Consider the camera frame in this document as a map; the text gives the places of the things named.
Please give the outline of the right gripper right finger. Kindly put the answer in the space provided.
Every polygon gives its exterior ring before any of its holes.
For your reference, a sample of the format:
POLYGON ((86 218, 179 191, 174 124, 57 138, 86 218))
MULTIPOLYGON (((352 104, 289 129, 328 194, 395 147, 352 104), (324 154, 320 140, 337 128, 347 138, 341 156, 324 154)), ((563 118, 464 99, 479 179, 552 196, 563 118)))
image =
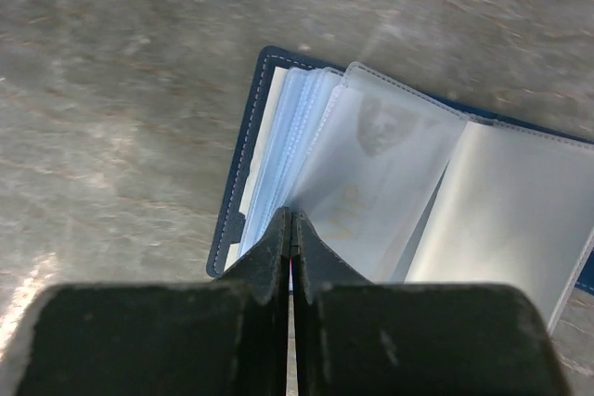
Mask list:
POLYGON ((535 305, 502 284, 374 284, 291 222, 302 395, 567 395, 535 305))

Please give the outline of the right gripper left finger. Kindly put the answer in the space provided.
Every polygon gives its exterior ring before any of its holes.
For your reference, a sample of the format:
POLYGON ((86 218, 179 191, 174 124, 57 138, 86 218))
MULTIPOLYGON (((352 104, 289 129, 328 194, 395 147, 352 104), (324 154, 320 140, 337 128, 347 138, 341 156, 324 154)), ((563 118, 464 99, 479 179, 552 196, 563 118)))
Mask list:
POLYGON ((291 213, 202 283, 53 286, 11 342, 15 395, 281 395, 291 213))

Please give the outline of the blue card holder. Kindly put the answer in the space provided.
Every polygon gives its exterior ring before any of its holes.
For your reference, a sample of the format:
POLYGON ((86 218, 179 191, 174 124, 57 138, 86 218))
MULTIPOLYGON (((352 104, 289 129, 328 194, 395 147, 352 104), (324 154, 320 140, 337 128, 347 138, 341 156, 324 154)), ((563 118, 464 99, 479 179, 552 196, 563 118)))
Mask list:
POLYGON ((276 46, 259 54, 206 270, 220 276, 295 204, 300 173, 346 88, 418 96, 466 125, 392 274, 376 283, 497 283, 555 326, 593 289, 593 144, 427 96, 359 62, 340 68, 276 46))

